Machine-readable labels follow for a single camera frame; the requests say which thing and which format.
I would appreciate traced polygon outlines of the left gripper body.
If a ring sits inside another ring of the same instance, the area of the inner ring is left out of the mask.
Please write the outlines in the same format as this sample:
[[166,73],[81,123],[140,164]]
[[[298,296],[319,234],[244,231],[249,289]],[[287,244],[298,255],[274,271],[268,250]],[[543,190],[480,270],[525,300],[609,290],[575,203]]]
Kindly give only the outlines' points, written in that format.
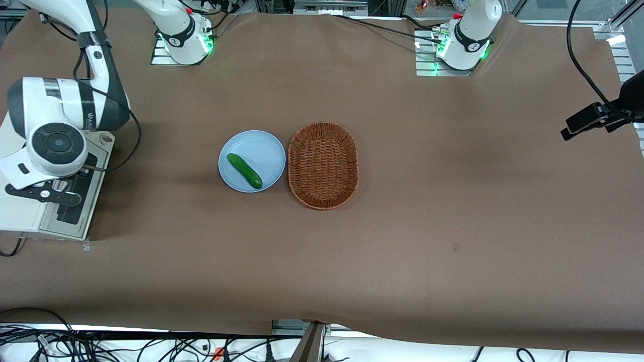
[[619,112],[635,119],[635,122],[643,122],[643,70],[621,85],[617,108]]

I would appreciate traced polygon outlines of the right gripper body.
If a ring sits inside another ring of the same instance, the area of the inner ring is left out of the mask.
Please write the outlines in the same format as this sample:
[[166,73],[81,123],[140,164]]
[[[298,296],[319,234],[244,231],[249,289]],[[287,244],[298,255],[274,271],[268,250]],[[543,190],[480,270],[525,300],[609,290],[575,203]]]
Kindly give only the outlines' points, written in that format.
[[26,147],[4,157],[1,170],[9,184],[18,190],[51,180],[50,174],[37,167]]

